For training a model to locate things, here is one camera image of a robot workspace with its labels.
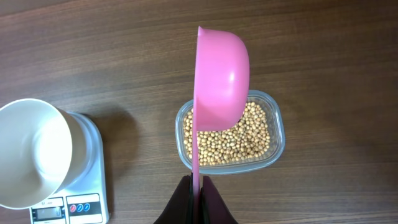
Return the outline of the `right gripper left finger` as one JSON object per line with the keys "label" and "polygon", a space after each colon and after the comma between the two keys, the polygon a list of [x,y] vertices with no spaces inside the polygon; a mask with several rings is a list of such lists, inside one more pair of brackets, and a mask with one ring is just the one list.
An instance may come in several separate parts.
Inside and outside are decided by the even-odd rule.
{"label": "right gripper left finger", "polygon": [[154,224],[192,224],[193,223],[193,192],[192,177],[185,175],[171,196]]}

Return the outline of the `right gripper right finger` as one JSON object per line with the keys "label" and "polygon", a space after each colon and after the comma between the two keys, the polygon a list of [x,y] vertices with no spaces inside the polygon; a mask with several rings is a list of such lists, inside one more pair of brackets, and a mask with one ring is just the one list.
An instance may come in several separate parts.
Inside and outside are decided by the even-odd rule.
{"label": "right gripper right finger", "polygon": [[200,223],[238,224],[209,176],[203,176],[200,193]]}

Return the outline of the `pink plastic measuring scoop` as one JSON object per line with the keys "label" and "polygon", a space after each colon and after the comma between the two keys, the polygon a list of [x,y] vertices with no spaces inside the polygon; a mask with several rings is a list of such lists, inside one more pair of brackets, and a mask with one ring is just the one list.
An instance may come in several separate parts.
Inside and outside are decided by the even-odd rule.
{"label": "pink plastic measuring scoop", "polygon": [[198,28],[193,91],[193,198],[200,194],[199,131],[232,128],[243,114],[249,90],[249,55],[231,32]]}

